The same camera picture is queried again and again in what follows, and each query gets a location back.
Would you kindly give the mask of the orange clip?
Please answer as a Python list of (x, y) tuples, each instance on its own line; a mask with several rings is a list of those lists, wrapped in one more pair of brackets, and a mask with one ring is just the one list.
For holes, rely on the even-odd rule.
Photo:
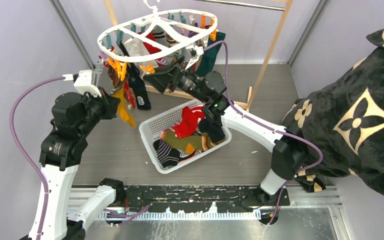
[(117, 61), (117, 60), (114, 60), (110, 57), (108, 57), (107, 59), (107, 62), (108, 64), (116, 71), (118, 72), (120, 69), (121, 69), (121, 66), (120, 66), (120, 62)]
[(140, 68), (146, 73), (146, 74), (154, 74), (156, 71), (152, 64), (149, 65), (140, 65)]
[(127, 63), (126, 62), (117, 62), (116, 63), (117, 77), (120, 81), (124, 81), (127, 73)]

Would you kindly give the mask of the mustard yellow brown-cuffed sock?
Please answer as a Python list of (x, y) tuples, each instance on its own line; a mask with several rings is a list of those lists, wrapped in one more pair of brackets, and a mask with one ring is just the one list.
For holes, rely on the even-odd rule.
[(113, 88), (111, 91), (111, 96), (120, 99), (120, 104), (117, 107), (117, 114), (123, 122), (127, 122), (132, 128), (136, 127), (136, 121), (134, 117), (129, 113), (128, 108), (126, 107), (127, 101), (124, 96), (124, 84), (127, 82), (120, 81), (117, 88)]

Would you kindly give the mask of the brown sock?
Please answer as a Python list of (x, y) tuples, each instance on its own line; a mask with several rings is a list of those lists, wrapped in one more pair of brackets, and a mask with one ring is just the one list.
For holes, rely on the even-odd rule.
[(114, 68), (112, 68), (111, 66), (109, 66), (108, 70), (107, 70), (107, 74), (108, 74), (109, 78), (111, 79), (111, 83), (112, 83), (113, 88), (117, 88), (119, 83), (120, 83), (120, 79), (118, 77), (117, 71)]

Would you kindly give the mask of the red penguin sock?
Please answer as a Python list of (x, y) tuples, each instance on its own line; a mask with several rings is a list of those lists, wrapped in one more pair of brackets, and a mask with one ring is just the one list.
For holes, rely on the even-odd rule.
[(203, 105), (195, 107), (185, 106), (182, 109), (181, 122), (173, 126), (175, 136), (177, 138), (185, 138), (192, 135), (199, 125), (199, 122), (205, 118), (203, 113)]

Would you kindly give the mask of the white oval clip hanger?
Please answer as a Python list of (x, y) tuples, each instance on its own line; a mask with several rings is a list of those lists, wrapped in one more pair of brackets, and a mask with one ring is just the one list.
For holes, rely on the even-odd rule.
[[(184, 24), (194, 25), (197, 28), (200, 28), (200, 27), (202, 28), (201, 20), (202, 18), (204, 18), (205, 29), (210, 28), (212, 23), (214, 22), (214, 21), (211, 21), (209, 17), (204, 17), (202, 15), (196, 15), (196, 14), (191, 16), (190, 14), (187, 14), (187, 13), (171, 13), (171, 14), (169, 13), (169, 14), (161, 15), (160, 17), (168, 18), (176, 22), (182, 21)], [(146, 31), (147, 29), (149, 29), (149, 27), (150, 27), (150, 24), (146, 26), (137, 26), (137, 25), (125, 26), (126, 29), (136, 32), (137, 34), (142, 34), (143, 31)], [(187, 36), (188, 38), (192, 38), (193, 36), (198, 34), (197, 32), (180, 28), (175, 25), (172, 25), (172, 28), (176, 32), (180, 33), (183, 36)], [(164, 30), (162, 30), (160, 26), (157, 25), (151, 30), (151, 32), (148, 35), (146, 35), (146, 38), (150, 39), (151, 41), (155, 41), (165, 47), (171, 48), (178, 43), (172, 38), (172, 36), (173, 34), (168, 34)], [(107, 35), (106, 37), (107, 38), (106, 39), (104, 38), (104, 40), (101, 42), (102, 44), (106, 45), (105, 46), (106, 49), (110, 50), (111, 52), (117, 55), (130, 57), (123, 43), (128, 39), (134, 38), (133, 36), (131, 36), (130, 34), (127, 34), (126, 32), (121, 32), (117, 30), (117, 31), (110, 32), (109, 35)], [(207, 44), (211, 37), (212, 36), (205, 36), (204, 38), (201, 38), (195, 41), (192, 45), (201, 46), (203, 47), (203, 50), (204, 50), (207, 47)], [(105, 57), (109, 57), (107, 54), (105, 54), (101, 50), (100, 50), (100, 53)], [(174, 59), (179, 59), (181, 57), (183, 57), (188, 63), (189, 59), (191, 58), (191, 54), (189, 53), (189, 51), (186, 50), (186, 48), (181, 48), (172, 54), (168, 54), (164, 57), (161, 57), (164, 60), (164, 62), (161, 62), (161, 64), (168, 63), (169, 61), (172, 61)]]

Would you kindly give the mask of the red snowflake sock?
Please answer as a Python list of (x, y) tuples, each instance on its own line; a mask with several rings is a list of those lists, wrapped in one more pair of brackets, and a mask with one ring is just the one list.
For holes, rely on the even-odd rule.
[(127, 108), (129, 110), (135, 109), (136, 108), (136, 98), (133, 93), (133, 90), (130, 88), (129, 82), (126, 81), (125, 84), (123, 85), (123, 90), (124, 90), (124, 97), (127, 102)]

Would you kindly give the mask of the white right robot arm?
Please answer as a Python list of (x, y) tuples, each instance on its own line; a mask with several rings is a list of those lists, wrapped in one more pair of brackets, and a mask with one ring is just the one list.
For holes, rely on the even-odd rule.
[(294, 178), (308, 157), (308, 147), (297, 127), (272, 124), (234, 105), (227, 98), (227, 86), (217, 71), (199, 78), (176, 63), (156, 68), (143, 80), (160, 93), (181, 89), (204, 104), (203, 113), (210, 122), (236, 130), (271, 152), (270, 170), (256, 190), (263, 205), (271, 205), (282, 195), (283, 185)]

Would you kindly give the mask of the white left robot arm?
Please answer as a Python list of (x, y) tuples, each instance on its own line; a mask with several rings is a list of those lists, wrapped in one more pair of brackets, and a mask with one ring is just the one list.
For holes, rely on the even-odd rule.
[(92, 222), (127, 197), (120, 180), (105, 178), (78, 209), (68, 213), (70, 193), (87, 136), (101, 120), (116, 117), (120, 99), (101, 91), (100, 96), (68, 92), (58, 96), (51, 109), (52, 130), (41, 144), (40, 172), (47, 189), (40, 193), (34, 223), (25, 240), (83, 240)]

